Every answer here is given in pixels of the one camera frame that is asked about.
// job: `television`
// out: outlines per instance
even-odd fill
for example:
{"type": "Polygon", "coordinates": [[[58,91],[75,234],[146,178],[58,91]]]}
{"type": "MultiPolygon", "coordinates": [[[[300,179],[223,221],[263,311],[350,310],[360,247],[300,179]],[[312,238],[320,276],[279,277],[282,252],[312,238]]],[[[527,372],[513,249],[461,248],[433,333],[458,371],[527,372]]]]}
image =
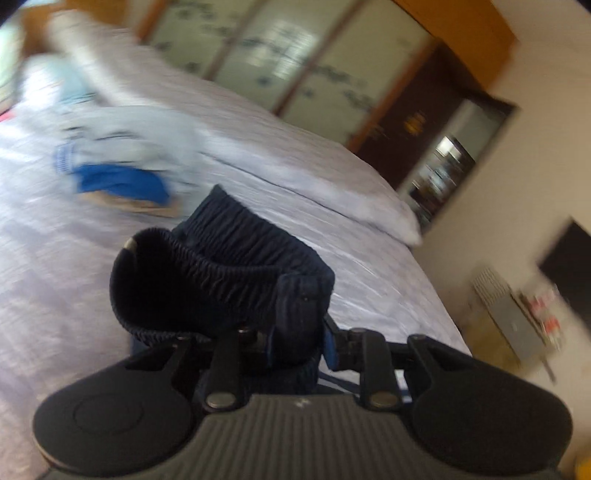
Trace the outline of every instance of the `television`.
{"type": "Polygon", "coordinates": [[[591,236],[573,221],[543,260],[540,270],[591,327],[591,236]]]}

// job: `circular indentation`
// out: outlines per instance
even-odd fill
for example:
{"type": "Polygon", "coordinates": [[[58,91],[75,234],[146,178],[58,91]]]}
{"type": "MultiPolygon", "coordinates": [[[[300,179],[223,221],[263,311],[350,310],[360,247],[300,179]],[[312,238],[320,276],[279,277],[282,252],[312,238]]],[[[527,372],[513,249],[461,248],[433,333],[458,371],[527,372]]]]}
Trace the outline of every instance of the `circular indentation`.
{"type": "Polygon", "coordinates": [[[214,392],[207,396],[205,402],[209,407],[215,410],[221,410],[234,405],[236,403],[236,397],[230,392],[214,392]]]}
{"type": "Polygon", "coordinates": [[[103,394],[82,400],[74,409],[74,422],[85,432],[112,435],[135,427],[142,414],[138,402],[118,394],[103,394]]]}
{"type": "Polygon", "coordinates": [[[398,404],[398,396],[392,392],[376,392],[369,398],[373,408],[393,408],[398,404]]]}

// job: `black device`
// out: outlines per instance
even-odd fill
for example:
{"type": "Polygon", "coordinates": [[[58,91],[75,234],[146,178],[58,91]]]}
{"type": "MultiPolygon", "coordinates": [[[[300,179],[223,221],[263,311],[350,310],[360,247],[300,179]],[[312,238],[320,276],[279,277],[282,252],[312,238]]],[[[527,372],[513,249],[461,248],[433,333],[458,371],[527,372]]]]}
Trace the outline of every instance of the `black device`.
{"type": "Polygon", "coordinates": [[[542,261],[540,270],[591,327],[591,236],[573,221],[542,261]]]}
{"type": "Polygon", "coordinates": [[[177,339],[66,387],[37,410],[46,480],[557,479],[572,423],[552,394],[423,335],[388,343],[325,318],[332,370],[359,397],[252,395],[268,358],[251,330],[177,339]],[[199,394],[195,387],[208,369],[199,394]],[[411,403],[395,369],[404,370],[411,403]]]}

